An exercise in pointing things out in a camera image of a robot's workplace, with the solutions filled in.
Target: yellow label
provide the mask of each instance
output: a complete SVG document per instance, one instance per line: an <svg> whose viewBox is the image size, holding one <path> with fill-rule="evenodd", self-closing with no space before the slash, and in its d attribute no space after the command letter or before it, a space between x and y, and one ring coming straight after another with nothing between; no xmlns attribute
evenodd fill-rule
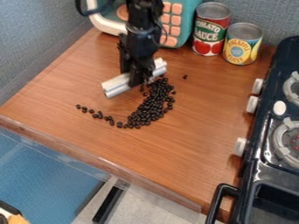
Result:
<svg viewBox="0 0 299 224"><path fill-rule="evenodd" d="M236 65L243 64L251 53L251 46L243 40L232 38L225 45L226 59Z"/></svg>
<svg viewBox="0 0 299 224"><path fill-rule="evenodd" d="M259 40L259 42L256 43L256 45L253 48L253 51L251 52L251 56L250 57L251 57L252 61L256 60L257 53L259 51L260 45L261 45L261 39Z"/></svg>

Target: pile of coffee beans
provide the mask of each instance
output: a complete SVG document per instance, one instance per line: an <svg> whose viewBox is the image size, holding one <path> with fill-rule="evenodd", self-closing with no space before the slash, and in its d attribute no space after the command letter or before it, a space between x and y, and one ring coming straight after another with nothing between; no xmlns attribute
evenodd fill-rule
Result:
<svg viewBox="0 0 299 224"><path fill-rule="evenodd" d="M170 110L173 110L175 99L170 94L175 95L174 87L168 83L168 78L160 78L151 84L141 85L140 92L144 97L143 103L139 105L136 111L127 117L127 121L117 122L116 127L119 129L140 129L142 126L149 126L153 122L161 119ZM87 107L76 105L83 113L87 112ZM111 126L115 126L115 120L111 115L104 116L101 111L94 113L93 109L88 110L95 119L104 118Z"/></svg>

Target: stove top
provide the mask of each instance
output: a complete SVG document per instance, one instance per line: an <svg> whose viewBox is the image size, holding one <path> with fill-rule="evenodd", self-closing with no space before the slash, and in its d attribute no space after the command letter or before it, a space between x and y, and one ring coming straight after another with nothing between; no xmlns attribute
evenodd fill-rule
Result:
<svg viewBox="0 0 299 224"><path fill-rule="evenodd" d="M265 80L257 79L247 112L249 138L238 138L243 158L239 187L220 184L206 223L214 223L221 200L233 196L229 223L299 223L299 36L284 39Z"/></svg>

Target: white knob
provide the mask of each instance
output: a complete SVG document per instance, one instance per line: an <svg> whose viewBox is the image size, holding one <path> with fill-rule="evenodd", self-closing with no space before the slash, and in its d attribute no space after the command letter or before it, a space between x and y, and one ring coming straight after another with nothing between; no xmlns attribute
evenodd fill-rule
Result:
<svg viewBox="0 0 299 224"><path fill-rule="evenodd" d="M238 157L242 157L245 146L246 146L246 142L247 142L246 138L238 137L238 139L237 139L237 141L234 145L233 154L238 156Z"/></svg>
<svg viewBox="0 0 299 224"><path fill-rule="evenodd" d="M258 101L259 101L259 97L253 95L250 96L247 103L246 112L250 114L254 114Z"/></svg>
<svg viewBox="0 0 299 224"><path fill-rule="evenodd" d="M262 84L264 83L263 79L255 79L253 90L251 91L254 95L259 95L261 93Z"/></svg>
<svg viewBox="0 0 299 224"><path fill-rule="evenodd" d="M277 101L275 105L273 106L273 112L277 116L282 116L287 110L287 106L284 103L284 101Z"/></svg>

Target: tin can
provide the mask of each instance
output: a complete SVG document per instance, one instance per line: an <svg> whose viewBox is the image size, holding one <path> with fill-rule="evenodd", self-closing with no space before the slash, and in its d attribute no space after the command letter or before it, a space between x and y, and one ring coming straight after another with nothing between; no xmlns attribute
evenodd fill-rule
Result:
<svg viewBox="0 0 299 224"><path fill-rule="evenodd" d="M223 57L234 65L253 63L261 46L262 31L255 24L232 24L226 35Z"/></svg>
<svg viewBox="0 0 299 224"><path fill-rule="evenodd" d="M195 53L213 56L223 49L231 12L222 3L202 3L196 9L192 49Z"/></svg>

